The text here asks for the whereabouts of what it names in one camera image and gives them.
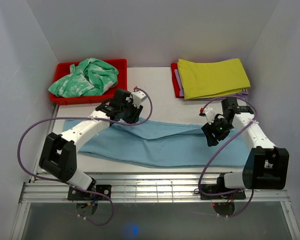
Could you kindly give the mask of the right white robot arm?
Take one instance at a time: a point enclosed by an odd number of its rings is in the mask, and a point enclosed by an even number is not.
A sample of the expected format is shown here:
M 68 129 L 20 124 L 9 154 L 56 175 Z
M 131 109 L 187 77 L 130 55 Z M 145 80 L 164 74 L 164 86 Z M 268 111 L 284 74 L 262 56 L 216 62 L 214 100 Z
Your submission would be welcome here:
M 226 97 L 221 101 L 222 113 L 205 105 L 199 115 L 207 122 L 201 128 L 209 147 L 226 139 L 231 130 L 237 133 L 227 140 L 211 157 L 206 167 L 235 138 L 241 136 L 249 155 L 240 172 L 226 172 L 219 175 L 216 184 L 198 183 L 198 192 L 209 199 L 227 199 L 247 190 L 282 190 L 286 186 L 290 154 L 286 148 L 277 147 L 263 132 L 256 120 L 256 110 L 250 105 L 239 105 L 238 98 Z

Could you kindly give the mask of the light blue trousers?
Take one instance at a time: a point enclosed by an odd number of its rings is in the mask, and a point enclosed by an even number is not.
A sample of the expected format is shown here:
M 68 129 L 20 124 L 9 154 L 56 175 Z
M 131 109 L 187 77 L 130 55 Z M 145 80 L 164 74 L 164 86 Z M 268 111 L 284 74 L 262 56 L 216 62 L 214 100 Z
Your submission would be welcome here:
M 209 147 L 201 126 L 148 120 L 113 124 L 95 135 L 80 154 L 147 168 L 204 167 L 224 144 Z

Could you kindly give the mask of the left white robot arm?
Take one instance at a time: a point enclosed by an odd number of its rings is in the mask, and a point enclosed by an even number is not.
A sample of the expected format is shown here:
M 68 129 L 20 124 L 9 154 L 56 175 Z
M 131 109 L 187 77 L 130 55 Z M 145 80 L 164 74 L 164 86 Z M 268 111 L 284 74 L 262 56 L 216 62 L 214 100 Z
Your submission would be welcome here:
M 122 120 L 125 124 L 136 124 L 143 110 L 142 102 L 147 98 L 139 89 L 133 92 L 118 89 L 113 98 L 103 101 L 87 119 L 60 134 L 48 134 L 39 160 L 40 168 L 60 182 L 79 188 L 78 193 L 85 200 L 92 199 L 96 195 L 94 180 L 78 168 L 77 153 L 114 123 Z

